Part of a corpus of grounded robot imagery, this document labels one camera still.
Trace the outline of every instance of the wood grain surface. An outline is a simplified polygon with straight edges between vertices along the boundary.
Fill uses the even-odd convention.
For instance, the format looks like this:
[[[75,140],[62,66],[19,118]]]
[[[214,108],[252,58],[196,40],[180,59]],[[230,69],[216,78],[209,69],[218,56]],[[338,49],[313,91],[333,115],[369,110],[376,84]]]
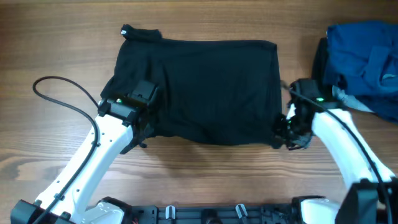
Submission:
[[[90,128],[79,114],[35,96],[32,83],[46,75],[67,77],[100,100],[124,41],[119,34],[123,24],[160,29],[170,39],[275,42],[281,77],[290,83],[310,75],[328,25],[398,22],[397,1],[0,3],[0,223],[9,223],[19,199],[33,202],[53,181]],[[48,81],[39,90],[96,115],[86,96],[67,83]],[[398,126],[371,114],[353,116],[375,153],[397,173]],[[346,192],[336,164],[317,138],[309,149],[294,152],[263,145],[208,146],[181,138],[147,143],[147,149],[118,156],[92,203],[111,196],[131,205],[235,205],[314,194],[341,201]]]

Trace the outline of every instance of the black fabric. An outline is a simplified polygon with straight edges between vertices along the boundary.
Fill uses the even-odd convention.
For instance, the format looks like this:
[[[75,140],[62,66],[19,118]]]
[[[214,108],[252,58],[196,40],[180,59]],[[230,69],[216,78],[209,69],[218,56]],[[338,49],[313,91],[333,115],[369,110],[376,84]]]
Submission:
[[[142,79],[160,86],[155,136],[281,147],[272,133],[282,108],[276,44],[169,40],[158,30],[129,25],[122,35],[126,41],[101,97],[128,94]]]
[[[331,85],[323,83],[325,67],[328,61],[328,39],[326,37],[319,40],[317,52],[312,64],[311,78],[317,81],[320,92],[326,100],[332,100]]]

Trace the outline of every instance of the blue garment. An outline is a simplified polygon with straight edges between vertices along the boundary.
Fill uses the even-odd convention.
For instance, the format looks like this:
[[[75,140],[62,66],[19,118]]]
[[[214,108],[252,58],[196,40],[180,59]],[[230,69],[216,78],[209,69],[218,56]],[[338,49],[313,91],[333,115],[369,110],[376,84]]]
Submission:
[[[325,84],[349,95],[398,92],[397,25],[370,21],[330,26],[328,53]]]

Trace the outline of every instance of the wooden surface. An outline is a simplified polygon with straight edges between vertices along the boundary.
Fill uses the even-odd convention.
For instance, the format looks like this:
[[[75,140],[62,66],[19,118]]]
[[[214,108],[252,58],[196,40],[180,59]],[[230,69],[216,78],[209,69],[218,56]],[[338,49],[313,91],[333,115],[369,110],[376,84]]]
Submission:
[[[0,223],[9,222],[20,198],[33,202],[53,181],[90,128],[79,114],[35,96],[32,83],[45,75],[63,76],[100,100],[124,40],[123,24],[160,29],[170,39],[275,42],[281,77],[290,83],[309,76],[328,25],[398,22],[397,1],[0,2],[5,3],[0,4]],[[66,83],[49,81],[39,89],[96,115],[91,102]],[[354,120],[397,173],[398,126],[364,113],[355,113]],[[345,193],[336,164],[317,138],[308,150],[295,152],[262,145],[206,146],[180,138],[147,143],[147,149],[115,160],[93,203],[112,196],[131,205],[259,204],[314,194],[340,201]]]

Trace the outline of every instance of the black cloth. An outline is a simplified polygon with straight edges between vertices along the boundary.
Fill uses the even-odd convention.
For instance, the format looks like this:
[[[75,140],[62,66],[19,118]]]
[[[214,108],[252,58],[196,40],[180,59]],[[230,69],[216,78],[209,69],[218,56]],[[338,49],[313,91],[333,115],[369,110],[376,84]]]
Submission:
[[[333,100],[331,85],[323,83],[325,67],[328,61],[328,40],[326,37],[319,40],[318,49],[313,59],[311,78],[318,83],[319,91],[326,100]]]
[[[128,94],[139,80],[161,87],[155,136],[281,147],[272,132],[282,108],[276,44],[169,40],[129,25],[121,33],[126,41],[101,97]]]

